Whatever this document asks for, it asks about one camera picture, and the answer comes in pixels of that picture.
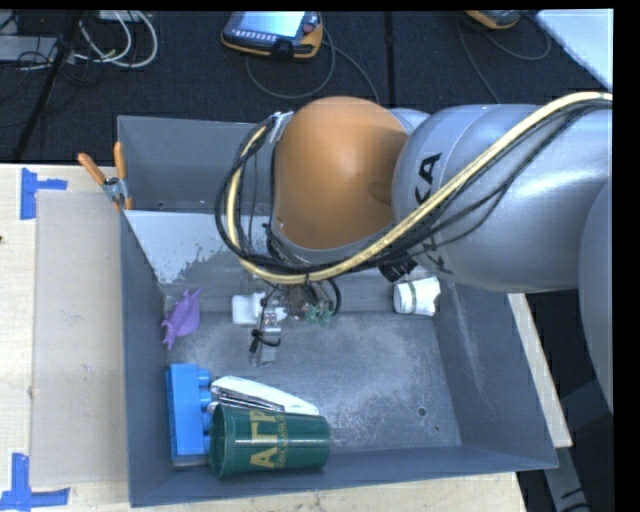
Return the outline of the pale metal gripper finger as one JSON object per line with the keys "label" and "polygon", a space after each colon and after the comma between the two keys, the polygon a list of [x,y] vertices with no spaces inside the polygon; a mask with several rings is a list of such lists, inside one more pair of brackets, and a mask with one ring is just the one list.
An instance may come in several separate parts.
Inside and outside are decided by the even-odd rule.
{"label": "pale metal gripper finger", "polygon": [[254,367],[273,364],[281,344],[281,326],[275,313],[265,313],[251,332],[249,361]]}

